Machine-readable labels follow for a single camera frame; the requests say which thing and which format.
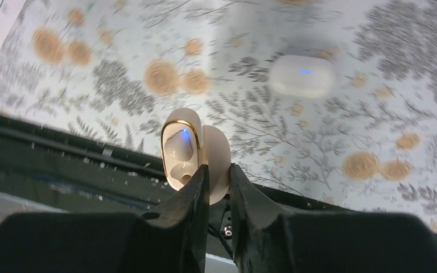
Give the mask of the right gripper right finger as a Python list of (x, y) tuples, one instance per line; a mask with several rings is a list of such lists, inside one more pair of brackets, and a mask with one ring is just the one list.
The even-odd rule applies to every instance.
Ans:
[(437, 272), (437, 239), (403, 213), (282, 208), (230, 166), (239, 272)]

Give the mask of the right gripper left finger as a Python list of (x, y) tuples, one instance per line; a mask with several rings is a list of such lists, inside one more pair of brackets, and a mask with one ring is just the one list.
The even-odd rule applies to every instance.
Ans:
[(204, 272), (209, 168), (154, 209), (17, 213), (0, 224), (0, 272)]

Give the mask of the beige earbud charging case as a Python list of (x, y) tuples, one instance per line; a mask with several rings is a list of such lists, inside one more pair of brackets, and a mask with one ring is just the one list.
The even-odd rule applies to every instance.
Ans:
[(167, 155), (164, 144), (179, 130), (187, 130), (191, 137), (193, 156), (187, 163), (197, 164), (197, 170), (202, 165), (208, 166), (209, 204), (218, 203), (227, 194), (230, 184), (231, 150), (227, 137), (220, 129), (202, 124), (198, 113), (190, 108), (182, 107), (172, 111), (160, 134), (163, 167), (169, 185), (171, 169), (178, 163), (185, 162), (180, 162)]

